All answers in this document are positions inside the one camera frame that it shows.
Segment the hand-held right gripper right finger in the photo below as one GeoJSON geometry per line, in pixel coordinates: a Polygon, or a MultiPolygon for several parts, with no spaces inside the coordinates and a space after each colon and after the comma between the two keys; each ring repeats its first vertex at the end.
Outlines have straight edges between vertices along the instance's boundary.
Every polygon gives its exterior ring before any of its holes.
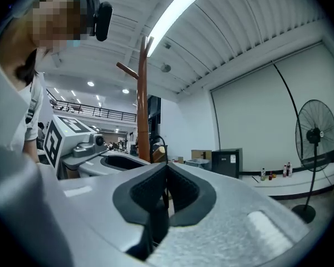
{"type": "Polygon", "coordinates": [[[178,167],[210,183],[216,202],[197,225],[171,227],[147,259],[152,266],[260,266],[310,231],[290,209],[241,180],[178,167]]]}

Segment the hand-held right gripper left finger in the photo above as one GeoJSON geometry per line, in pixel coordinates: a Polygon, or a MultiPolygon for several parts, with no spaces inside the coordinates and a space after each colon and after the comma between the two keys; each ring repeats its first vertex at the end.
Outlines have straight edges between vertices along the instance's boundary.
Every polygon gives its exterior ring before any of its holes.
{"type": "Polygon", "coordinates": [[[166,266],[153,252],[150,215],[130,197],[123,212],[113,194],[128,179],[164,168],[152,164],[97,178],[58,181],[47,165],[0,148],[0,223],[27,255],[14,266],[166,266]]]}

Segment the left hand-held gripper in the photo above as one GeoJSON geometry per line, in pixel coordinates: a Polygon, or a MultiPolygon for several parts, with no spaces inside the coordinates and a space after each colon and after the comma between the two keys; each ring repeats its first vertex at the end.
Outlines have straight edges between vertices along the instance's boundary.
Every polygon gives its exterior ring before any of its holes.
{"type": "MultiPolygon", "coordinates": [[[[62,161],[72,156],[86,161],[88,157],[105,152],[104,137],[73,117],[53,115],[43,143],[45,155],[56,172],[64,177],[62,161]]],[[[102,159],[87,161],[79,166],[80,177],[104,176],[150,165],[148,161],[120,152],[105,152],[102,159]]]]}

